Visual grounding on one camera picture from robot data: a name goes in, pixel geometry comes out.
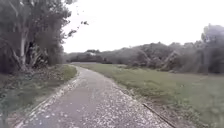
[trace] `sky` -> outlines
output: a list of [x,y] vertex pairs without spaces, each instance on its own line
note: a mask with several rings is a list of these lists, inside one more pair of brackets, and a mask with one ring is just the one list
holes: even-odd
[[79,0],[69,6],[71,23],[64,31],[76,29],[83,20],[89,25],[66,39],[64,50],[194,42],[209,23],[224,26],[223,5],[223,0]]

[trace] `grass verge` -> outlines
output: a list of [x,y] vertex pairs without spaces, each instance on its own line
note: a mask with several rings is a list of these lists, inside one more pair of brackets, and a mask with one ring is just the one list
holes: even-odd
[[173,74],[117,65],[76,63],[114,79],[141,96],[168,106],[197,127],[224,127],[224,77]]
[[32,74],[0,74],[0,110],[4,118],[42,102],[54,90],[76,75],[69,65],[57,65]]

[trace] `branch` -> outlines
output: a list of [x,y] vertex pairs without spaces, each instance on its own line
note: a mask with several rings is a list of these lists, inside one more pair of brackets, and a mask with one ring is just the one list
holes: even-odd
[[15,13],[16,13],[16,17],[18,17],[19,12],[18,12],[18,10],[16,9],[16,7],[12,4],[11,1],[9,1],[9,4],[10,4],[10,6],[12,7],[12,9],[15,11]]
[[3,38],[1,38],[1,37],[0,37],[0,40],[2,40],[3,43],[5,43],[5,44],[9,47],[10,51],[12,52],[12,56],[13,56],[14,59],[16,60],[17,65],[19,66],[19,68],[21,68],[21,66],[20,66],[20,61],[19,61],[19,57],[16,55],[16,52],[15,52],[14,49],[12,48],[12,45],[10,44],[11,42],[8,41],[8,40],[6,40],[6,39],[3,39]]
[[88,23],[87,21],[82,21],[81,24],[77,27],[76,30],[72,29],[72,30],[67,34],[67,36],[65,37],[65,39],[68,39],[69,37],[72,37],[72,35],[73,35],[74,33],[77,33],[77,31],[79,30],[79,28],[80,28],[81,25],[89,25],[89,23]]
[[77,2],[78,0],[65,0],[66,4],[73,4],[75,2]]
[[37,54],[37,55],[33,58],[33,61],[31,62],[31,66],[32,66],[32,67],[36,64],[37,59],[40,57],[40,55],[41,55],[41,52],[39,52],[39,54]]

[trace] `tree trunk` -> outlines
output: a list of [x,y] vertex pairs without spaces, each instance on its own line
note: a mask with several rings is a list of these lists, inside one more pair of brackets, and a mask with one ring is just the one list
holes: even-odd
[[16,52],[14,51],[14,49],[13,49],[12,45],[10,44],[10,42],[8,42],[8,41],[6,41],[6,40],[4,40],[4,39],[1,39],[1,40],[3,40],[3,43],[5,43],[5,44],[8,46],[9,50],[11,51],[12,57],[13,57],[13,59],[15,60],[17,66],[18,66],[19,68],[21,68],[21,67],[20,67],[20,66],[21,66],[21,65],[20,65],[20,58],[19,58],[19,56],[16,55]]
[[2,115],[2,125],[4,128],[9,128],[9,124],[7,122],[7,117],[5,117],[5,115]]
[[33,67],[36,64],[36,62],[37,62],[38,58],[40,57],[40,55],[41,55],[40,53],[36,53],[35,54],[35,56],[30,61],[30,67]]
[[26,70],[25,46],[26,46],[26,34],[22,34],[21,48],[20,48],[20,65],[21,65],[20,67],[22,71]]

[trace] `grass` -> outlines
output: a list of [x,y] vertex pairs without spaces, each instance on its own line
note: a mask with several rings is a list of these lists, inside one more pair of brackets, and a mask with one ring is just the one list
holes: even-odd
[[197,127],[224,127],[224,76],[173,74],[94,63],[76,65],[102,73],[137,94],[170,106]]
[[0,107],[5,117],[17,110],[37,104],[54,90],[73,78],[76,69],[58,65],[34,71],[33,74],[0,74]]

